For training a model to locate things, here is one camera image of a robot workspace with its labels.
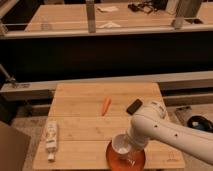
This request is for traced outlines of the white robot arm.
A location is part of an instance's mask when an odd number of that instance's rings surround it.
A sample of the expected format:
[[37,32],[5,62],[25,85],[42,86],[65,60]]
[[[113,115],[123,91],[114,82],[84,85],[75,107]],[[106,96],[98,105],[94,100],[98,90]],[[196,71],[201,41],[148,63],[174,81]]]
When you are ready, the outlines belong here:
[[165,106],[159,101],[140,107],[126,131],[130,145],[143,150],[154,139],[213,165],[213,134],[174,124],[165,115]]

